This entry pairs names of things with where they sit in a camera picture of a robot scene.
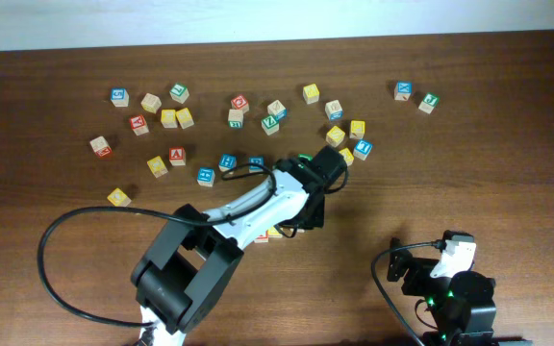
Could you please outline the red letter I block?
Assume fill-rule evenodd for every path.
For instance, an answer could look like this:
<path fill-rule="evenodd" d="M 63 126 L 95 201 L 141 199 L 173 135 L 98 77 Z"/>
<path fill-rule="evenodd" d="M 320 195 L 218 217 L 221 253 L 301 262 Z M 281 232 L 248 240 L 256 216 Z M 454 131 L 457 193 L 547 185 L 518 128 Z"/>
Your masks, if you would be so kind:
<path fill-rule="evenodd" d="M 269 240 L 268 233 L 264 233 L 262 235 L 259 235 L 257 238 L 254 239 L 255 243 L 267 243 Z"/>

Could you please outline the red letter A block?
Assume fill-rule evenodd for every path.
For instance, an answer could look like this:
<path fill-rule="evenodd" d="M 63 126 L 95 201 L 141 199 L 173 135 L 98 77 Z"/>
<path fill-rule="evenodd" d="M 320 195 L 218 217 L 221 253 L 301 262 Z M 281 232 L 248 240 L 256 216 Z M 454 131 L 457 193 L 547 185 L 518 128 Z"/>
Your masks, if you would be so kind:
<path fill-rule="evenodd" d="M 186 151 L 183 147 L 172 147 L 168 151 L 168 159 L 172 166 L 186 165 Z"/>

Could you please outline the yellow letter C block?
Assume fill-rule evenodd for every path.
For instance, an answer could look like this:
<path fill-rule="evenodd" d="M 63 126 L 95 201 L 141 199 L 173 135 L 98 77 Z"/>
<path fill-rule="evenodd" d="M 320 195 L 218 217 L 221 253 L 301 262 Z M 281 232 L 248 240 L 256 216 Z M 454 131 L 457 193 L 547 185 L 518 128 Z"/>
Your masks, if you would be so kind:
<path fill-rule="evenodd" d="M 279 233 L 274 227 L 271 227 L 267 230 L 269 238 L 282 238 L 283 235 Z"/>

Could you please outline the yellow block near arm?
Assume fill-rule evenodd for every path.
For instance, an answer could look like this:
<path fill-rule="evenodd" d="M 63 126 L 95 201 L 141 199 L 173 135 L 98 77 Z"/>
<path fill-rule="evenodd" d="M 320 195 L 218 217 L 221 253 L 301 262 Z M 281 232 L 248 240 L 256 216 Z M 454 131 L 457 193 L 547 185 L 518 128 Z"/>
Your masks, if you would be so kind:
<path fill-rule="evenodd" d="M 131 204 L 131 198 L 120 188 L 115 188 L 108 196 L 108 201 L 115 207 L 127 207 Z"/>

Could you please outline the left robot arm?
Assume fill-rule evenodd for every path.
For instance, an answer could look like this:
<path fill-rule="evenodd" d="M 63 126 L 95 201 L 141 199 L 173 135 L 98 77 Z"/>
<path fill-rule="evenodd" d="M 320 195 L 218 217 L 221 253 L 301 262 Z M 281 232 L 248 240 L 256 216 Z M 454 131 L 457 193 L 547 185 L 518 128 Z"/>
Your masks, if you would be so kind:
<path fill-rule="evenodd" d="M 131 275 L 144 324 L 138 344 L 182 344 L 219 301 L 245 247 L 271 227 L 322 227 L 325 197 L 346 176 L 343 156 L 326 146 L 311 160 L 277 161 L 264 182 L 220 208 L 177 209 Z"/>

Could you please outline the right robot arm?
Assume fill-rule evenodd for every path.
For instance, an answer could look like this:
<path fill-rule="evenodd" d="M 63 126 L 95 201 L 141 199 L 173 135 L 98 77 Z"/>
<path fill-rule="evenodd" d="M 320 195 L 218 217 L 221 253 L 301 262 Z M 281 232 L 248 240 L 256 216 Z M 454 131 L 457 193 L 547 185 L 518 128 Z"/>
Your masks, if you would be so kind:
<path fill-rule="evenodd" d="M 438 259 L 417 258 L 414 244 L 390 240 L 387 280 L 402 281 L 406 296 L 419 297 L 435 322 L 423 335 L 427 345 L 531 345 L 522 337 L 496 338 L 495 280 L 473 270 L 476 243 L 465 232 L 446 231 L 430 245 Z"/>

